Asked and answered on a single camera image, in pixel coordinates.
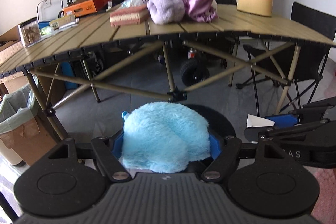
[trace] wooden slatted tabletop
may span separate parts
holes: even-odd
[[[320,33],[295,21],[273,16],[262,17],[239,12],[234,5],[218,5],[219,18],[211,23],[182,22],[155,25],[148,20],[139,25],[111,27],[109,13],[81,19],[78,26],[65,30],[24,48],[0,66],[0,78],[18,71],[48,65],[78,57],[104,47],[122,43],[170,40],[180,37],[219,37],[220,34],[267,38],[274,41],[321,43],[327,47],[336,44]]]

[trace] plush toy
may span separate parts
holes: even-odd
[[[210,157],[207,120],[184,105],[150,103],[124,119],[122,156],[126,168],[175,173],[190,161]]]
[[[185,8],[183,0],[148,0],[147,8],[155,24],[180,22]]]

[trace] clear plastic container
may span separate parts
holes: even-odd
[[[22,22],[18,25],[18,28],[20,38],[24,47],[28,47],[29,45],[41,39],[41,33],[37,17],[33,17],[30,20]]]

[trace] wall outlet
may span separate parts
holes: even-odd
[[[50,0],[45,0],[44,2],[42,2],[42,7],[43,8],[48,8],[50,6],[51,6]]]

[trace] plastic bag liner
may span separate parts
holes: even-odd
[[[39,104],[29,84],[6,94],[0,104],[0,134],[12,131],[33,119]]]

